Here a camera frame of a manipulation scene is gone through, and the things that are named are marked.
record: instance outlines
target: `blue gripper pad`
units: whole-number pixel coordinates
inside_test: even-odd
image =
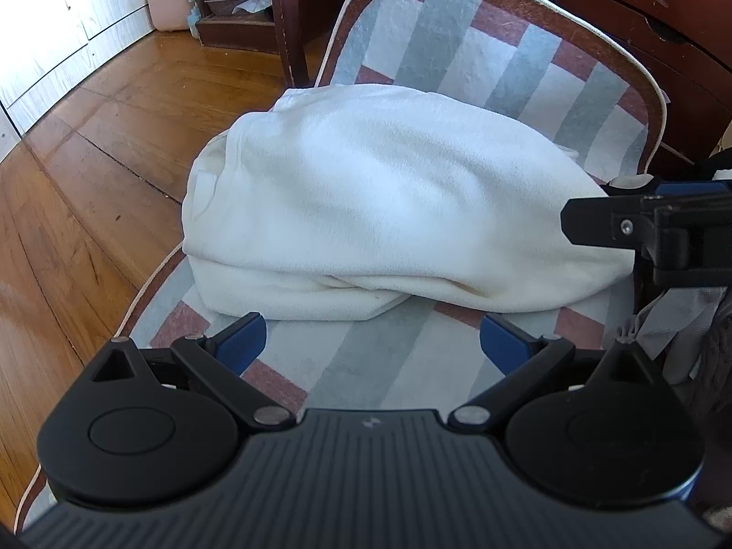
[[[727,194],[726,181],[667,181],[656,188],[657,196],[698,196],[701,194]]]
[[[508,376],[538,351],[539,341],[496,314],[480,322],[480,347],[490,361]]]
[[[216,359],[240,376],[259,357],[267,342],[267,326],[259,313],[249,313],[207,341]]]

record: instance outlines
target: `wooden chair leg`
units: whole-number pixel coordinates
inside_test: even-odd
[[[288,86],[309,86],[302,43],[300,0],[272,0],[272,10],[285,80]]]

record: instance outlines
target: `ribbed black surface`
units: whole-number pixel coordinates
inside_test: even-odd
[[[451,433],[429,410],[309,410],[293,430],[253,438],[193,497],[136,514],[62,504],[22,539],[39,549],[705,549],[718,536],[676,502],[623,514],[554,501],[490,440]]]

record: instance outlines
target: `dark fabric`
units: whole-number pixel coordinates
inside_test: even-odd
[[[732,401],[732,315],[709,330],[701,347],[699,373],[689,385],[687,406],[692,416],[703,419]]]
[[[732,148],[726,148],[694,165],[694,179],[708,180],[720,169],[732,169]]]
[[[732,405],[707,414],[699,423],[704,436],[704,466],[689,505],[698,514],[732,506]]]

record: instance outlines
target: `wooden shelf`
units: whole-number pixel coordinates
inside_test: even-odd
[[[265,12],[255,14],[212,14],[196,23],[200,40],[210,47],[253,49],[278,53],[275,23]]]

